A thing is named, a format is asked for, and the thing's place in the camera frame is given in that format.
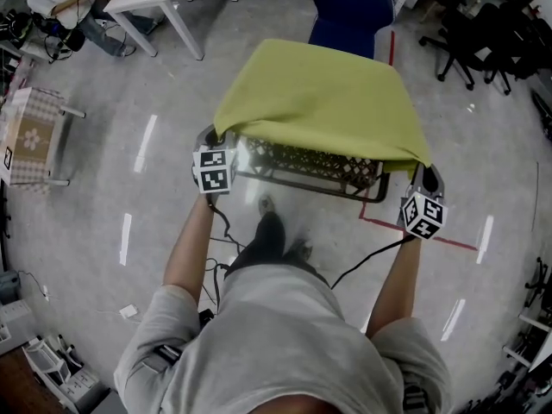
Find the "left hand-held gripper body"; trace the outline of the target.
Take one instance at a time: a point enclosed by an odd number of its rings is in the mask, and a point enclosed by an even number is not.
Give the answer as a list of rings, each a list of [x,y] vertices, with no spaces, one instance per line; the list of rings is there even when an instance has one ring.
[[[192,175],[203,194],[230,192],[237,171],[238,138],[229,131],[218,135],[214,125],[196,139]]]

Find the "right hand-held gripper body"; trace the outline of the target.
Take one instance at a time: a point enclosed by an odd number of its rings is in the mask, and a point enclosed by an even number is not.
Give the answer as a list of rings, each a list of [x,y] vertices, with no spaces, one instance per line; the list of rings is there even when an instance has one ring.
[[[445,184],[435,165],[417,164],[405,196],[401,198],[397,225],[408,235],[430,240],[448,216]]]

